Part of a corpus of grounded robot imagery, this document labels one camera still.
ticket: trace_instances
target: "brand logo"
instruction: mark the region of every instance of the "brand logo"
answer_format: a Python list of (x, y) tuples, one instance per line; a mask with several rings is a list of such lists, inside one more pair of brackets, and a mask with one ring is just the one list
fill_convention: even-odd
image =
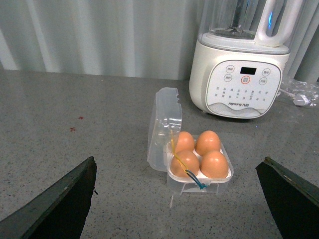
[(249, 104), (242, 104), (242, 103), (233, 103), (233, 102), (229, 102), (228, 103), (231, 106), (243, 106), (243, 107), (249, 107)]

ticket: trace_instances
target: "blender handle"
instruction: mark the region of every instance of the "blender handle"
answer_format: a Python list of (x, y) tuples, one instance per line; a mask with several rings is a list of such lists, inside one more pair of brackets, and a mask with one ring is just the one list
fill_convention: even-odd
[(275, 3), (276, 0), (267, 0), (265, 3), (254, 39), (257, 45), (277, 47), (284, 44), (293, 32), (303, 0), (288, 0), (277, 34), (275, 36), (267, 36), (266, 30), (269, 24), (269, 16), (274, 9)]

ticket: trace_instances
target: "red power button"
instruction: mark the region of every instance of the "red power button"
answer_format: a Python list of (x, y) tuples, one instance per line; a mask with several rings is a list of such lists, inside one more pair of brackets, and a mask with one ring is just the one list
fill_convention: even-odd
[(249, 76), (243, 76), (242, 78), (241, 78), (241, 83), (243, 83), (243, 84), (248, 84), (250, 82), (250, 77)]

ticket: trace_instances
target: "egg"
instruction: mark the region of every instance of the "egg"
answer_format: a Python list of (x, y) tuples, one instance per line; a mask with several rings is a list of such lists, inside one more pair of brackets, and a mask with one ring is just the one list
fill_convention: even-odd
[(175, 153), (188, 150), (193, 151), (195, 148), (195, 141), (193, 136), (186, 131), (181, 131), (178, 136), (177, 145), (175, 148)]
[[(188, 170), (195, 175), (198, 174), (199, 160), (193, 152), (185, 150), (178, 152), (176, 155), (188, 167)], [(170, 163), (170, 170), (177, 177), (188, 177), (188, 175), (185, 173), (185, 167), (181, 166), (180, 162), (175, 156)]]
[(195, 151), (203, 156), (205, 153), (218, 150), (220, 151), (221, 143), (218, 135), (213, 131), (205, 131), (197, 139)]
[(227, 159), (220, 151), (210, 151), (203, 156), (200, 170), (208, 178), (226, 178), (228, 176)]

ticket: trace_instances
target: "plastic bag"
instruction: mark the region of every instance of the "plastic bag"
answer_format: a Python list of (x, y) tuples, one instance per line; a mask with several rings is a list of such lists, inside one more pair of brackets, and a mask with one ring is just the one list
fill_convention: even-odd
[(319, 107), (319, 83), (307, 84), (290, 77), (283, 78), (276, 100), (305, 108)]

